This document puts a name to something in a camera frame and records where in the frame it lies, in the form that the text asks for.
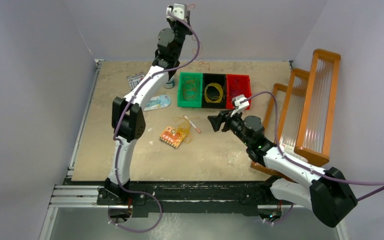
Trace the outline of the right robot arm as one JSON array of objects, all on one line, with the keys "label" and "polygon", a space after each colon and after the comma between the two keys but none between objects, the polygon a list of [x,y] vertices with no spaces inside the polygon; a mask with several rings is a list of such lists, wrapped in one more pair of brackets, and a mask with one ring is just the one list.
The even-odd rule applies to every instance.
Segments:
[{"label": "right robot arm", "polygon": [[311,210],[324,225],[336,227],[357,205],[351,187],[337,168],[324,169],[282,152],[265,136],[261,119],[245,118],[241,113],[222,110],[207,118],[214,132],[232,132],[246,146],[248,157],[255,163],[275,170],[283,177],[270,178],[260,196],[268,204],[285,200]]}]

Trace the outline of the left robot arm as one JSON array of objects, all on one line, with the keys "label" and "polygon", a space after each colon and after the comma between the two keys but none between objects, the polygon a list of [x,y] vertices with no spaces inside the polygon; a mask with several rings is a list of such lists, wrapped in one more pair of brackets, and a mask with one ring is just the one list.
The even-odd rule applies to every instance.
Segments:
[{"label": "left robot arm", "polygon": [[179,57],[184,41],[187,35],[196,34],[190,25],[189,14],[188,10],[167,13],[170,27],[159,32],[155,58],[144,79],[123,98],[116,97],[112,102],[114,159],[100,195],[118,205],[129,199],[127,188],[133,151],[146,129],[144,107],[161,86],[172,82],[176,71],[183,67]]}]

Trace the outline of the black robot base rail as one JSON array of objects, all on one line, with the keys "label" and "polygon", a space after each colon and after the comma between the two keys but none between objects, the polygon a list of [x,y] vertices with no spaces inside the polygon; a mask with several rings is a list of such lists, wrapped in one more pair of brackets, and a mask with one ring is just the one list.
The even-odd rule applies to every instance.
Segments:
[{"label": "black robot base rail", "polygon": [[134,218],[150,213],[241,214],[270,218],[269,209],[289,206],[276,199],[269,185],[276,180],[257,181],[133,181],[122,190],[106,180],[97,188],[97,205],[111,209],[124,206]]}]

